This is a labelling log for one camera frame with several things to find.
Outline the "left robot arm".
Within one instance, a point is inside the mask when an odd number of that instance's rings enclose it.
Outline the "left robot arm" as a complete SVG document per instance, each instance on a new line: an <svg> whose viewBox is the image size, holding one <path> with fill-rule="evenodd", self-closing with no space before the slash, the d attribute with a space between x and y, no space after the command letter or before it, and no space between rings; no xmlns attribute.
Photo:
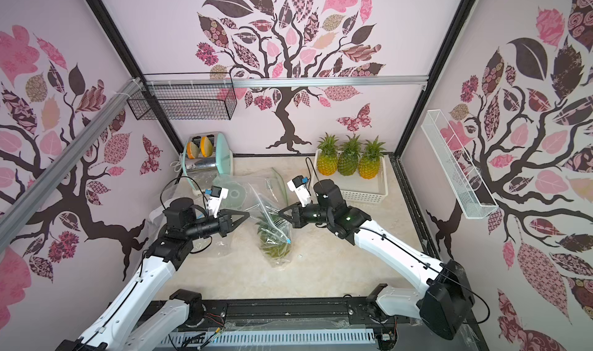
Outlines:
<svg viewBox="0 0 593 351"><path fill-rule="evenodd" d="M205 210L191 198L178 198L164 210L162 235L146 251L133 278L77 340L59 350L153 350L179 326L198 326L205 318L201 294L174 292L148 320L141 317L153 298L182 267L198 239L225 238L250 217L245 211Z"/></svg>

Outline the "green-zip bag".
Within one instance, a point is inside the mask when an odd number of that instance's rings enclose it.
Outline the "green-zip bag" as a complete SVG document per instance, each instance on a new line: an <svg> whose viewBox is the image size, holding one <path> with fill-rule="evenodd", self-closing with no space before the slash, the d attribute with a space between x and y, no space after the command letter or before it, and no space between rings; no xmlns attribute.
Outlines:
<svg viewBox="0 0 593 351"><path fill-rule="evenodd" d="M267 168L246 176L217 176L213 185L228 189L227 197L221 207L238 211L257 211L261 204L275 211L287 207L287 186L282 176L274 169Z"/></svg>

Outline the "zip bag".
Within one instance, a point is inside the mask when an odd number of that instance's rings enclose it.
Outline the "zip bag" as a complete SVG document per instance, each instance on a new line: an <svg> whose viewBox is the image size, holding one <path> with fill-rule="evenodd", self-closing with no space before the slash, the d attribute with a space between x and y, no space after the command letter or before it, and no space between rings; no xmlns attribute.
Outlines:
<svg viewBox="0 0 593 351"><path fill-rule="evenodd" d="M259 250L271 266L283 267L290 262L293 246L290 224L280 217L280 209L269 198L255 193L254 199L248 212L256 226Z"/></svg>

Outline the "pineapple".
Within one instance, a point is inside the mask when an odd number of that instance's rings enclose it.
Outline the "pineapple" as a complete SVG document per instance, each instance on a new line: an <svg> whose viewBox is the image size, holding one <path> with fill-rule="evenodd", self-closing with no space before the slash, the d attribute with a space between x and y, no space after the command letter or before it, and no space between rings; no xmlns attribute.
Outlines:
<svg viewBox="0 0 593 351"><path fill-rule="evenodd" d="M324 176L333 175L338 170L338 146L335 135L325 133L320 139L318 150L318 170Z"/></svg>
<svg viewBox="0 0 593 351"><path fill-rule="evenodd" d="M384 142L381 142L378 137L373 141L367 140L364 146L364 151L358 163L358 173L366 180L375 178L378 175L381 158L383 157Z"/></svg>
<svg viewBox="0 0 593 351"><path fill-rule="evenodd" d="M338 173L342 176L351 176L358 169L361 156L360 136L347 136L347 141L341 145L338 157Z"/></svg>
<svg viewBox="0 0 593 351"><path fill-rule="evenodd" d="M277 214L262 214L257 218L256 226L261 252L275 265L288 261L292 248L290 224Z"/></svg>

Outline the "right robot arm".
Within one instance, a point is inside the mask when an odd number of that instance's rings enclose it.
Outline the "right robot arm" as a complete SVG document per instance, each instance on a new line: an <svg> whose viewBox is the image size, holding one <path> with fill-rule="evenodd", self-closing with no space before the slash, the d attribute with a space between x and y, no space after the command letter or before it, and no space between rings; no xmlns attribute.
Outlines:
<svg viewBox="0 0 593 351"><path fill-rule="evenodd" d="M307 188L302 175L288 181L299 201L280 210L280 218L294 228L315 224L338 238L380 258L411 285L399 289L380 285L370 296L371 304L386 316L403 315L421 320L444 340L453 340L476 302L466 270L460 263L444 263L404 243L382 228L371 215L352 207L330 179Z"/></svg>

